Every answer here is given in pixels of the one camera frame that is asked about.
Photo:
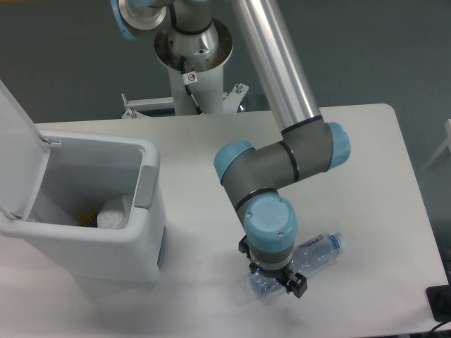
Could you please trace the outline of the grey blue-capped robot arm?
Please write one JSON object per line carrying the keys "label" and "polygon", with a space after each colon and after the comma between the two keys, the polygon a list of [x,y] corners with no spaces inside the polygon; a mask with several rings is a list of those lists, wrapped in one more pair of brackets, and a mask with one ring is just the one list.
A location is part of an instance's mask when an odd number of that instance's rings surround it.
{"label": "grey blue-capped robot arm", "polygon": [[[110,6],[126,39],[155,34],[155,54],[168,72],[177,115],[237,113],[247,88],[224,89],[233,39],[211,1],[112,1]],[[296,247],[296,212],[280,191],[345,163],[350,140],[342,126],[321,115],[278,3],[233,1],[231,7],[275,125],[270,137],[233,137],[215,155],[214,167],[245,233],[238,247],[249,260],[254,291],[266,296],[284,289],[299,297],[307,290],[307,273],[340,245]]]}

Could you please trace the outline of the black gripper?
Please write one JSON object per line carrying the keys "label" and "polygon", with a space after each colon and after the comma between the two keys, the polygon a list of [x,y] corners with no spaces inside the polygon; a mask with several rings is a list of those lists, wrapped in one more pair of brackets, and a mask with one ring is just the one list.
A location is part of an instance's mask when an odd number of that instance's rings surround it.
{"label": "black gripper", "polygon": [[247,235],[238,244],[239,252],[246,255],[249,260],[251,274],[259,272],[265,277],[277,279],[287,294],[301,298],[307,290],[307,279],[301,273],[294,273],[291,269],[293,249],[294,244],[291,243],[281,251],[263,251],[248,242]]}

